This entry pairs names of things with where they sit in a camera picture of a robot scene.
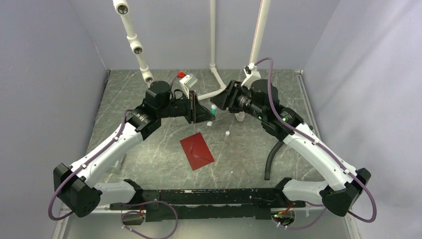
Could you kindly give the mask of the green white glue stick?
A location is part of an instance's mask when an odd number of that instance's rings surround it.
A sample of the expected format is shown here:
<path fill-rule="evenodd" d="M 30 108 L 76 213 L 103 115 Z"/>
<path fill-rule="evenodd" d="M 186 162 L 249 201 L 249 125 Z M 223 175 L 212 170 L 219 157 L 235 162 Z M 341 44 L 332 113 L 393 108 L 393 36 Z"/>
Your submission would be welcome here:
<path fill-rule="evenodd" d="M 217 109 L 218 107 L 216 105 L 214 104 L 211 105 L 210 112 L 212 113 L 213 116 L 215 116 Z"/>

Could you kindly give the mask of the red paper envelope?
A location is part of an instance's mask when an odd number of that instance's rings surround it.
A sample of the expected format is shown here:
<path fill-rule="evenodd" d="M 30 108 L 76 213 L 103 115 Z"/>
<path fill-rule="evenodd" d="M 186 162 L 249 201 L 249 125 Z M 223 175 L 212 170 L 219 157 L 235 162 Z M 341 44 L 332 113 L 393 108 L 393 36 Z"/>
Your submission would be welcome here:
<path fill-rule="evenodd" d="M 193 171 L 214 162 L 214 157 L 200 132 L 180 140 L 180 144 Z"/>

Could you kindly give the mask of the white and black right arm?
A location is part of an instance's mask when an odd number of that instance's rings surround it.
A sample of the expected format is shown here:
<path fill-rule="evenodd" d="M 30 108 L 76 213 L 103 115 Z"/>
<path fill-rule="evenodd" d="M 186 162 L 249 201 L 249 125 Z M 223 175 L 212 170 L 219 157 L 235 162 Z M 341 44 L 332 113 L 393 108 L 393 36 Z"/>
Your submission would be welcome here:
<path fill-rule="evenodd" d="M 257 80 L 249 89 L 231 81 L 210 102 L 220 110 L 244 112 L 260 120 L 268 134 L 298 152 L 323 176 L 321 182 L 284 178 L 275 187 L 277 205 L 309 202 L 324 205 L 331 213 L 344 217 L 366 188 L 370 172 L 356 169 L 328 149 L 293 109 L 279 103 L 278 90 L 269 80 Z"/>

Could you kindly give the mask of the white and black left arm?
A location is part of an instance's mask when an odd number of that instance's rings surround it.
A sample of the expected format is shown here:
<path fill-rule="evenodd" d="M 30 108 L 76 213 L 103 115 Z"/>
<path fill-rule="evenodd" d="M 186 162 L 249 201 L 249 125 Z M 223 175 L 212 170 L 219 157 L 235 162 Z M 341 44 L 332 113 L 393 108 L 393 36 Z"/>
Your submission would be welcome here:
<path fill-rule="evenodd" d="M 144 202 L 143 189 L 134 181 L 100 183 L 100 178 L 118 159 L 145 141 L 162 125 L 162 119 L 184 117 L 188 123 L 215 119 L 197 94 L 190 90 L 175 98 L 171 85 L 155 81 L 145 92 L 142 104 L 126 110 L 118 128 L 95 149 L 70 166 L 63 163 L 53 170 L 54 196 L 78 217 L 85 217 L 97 206 L 121 203 L 130 209 Z"/>

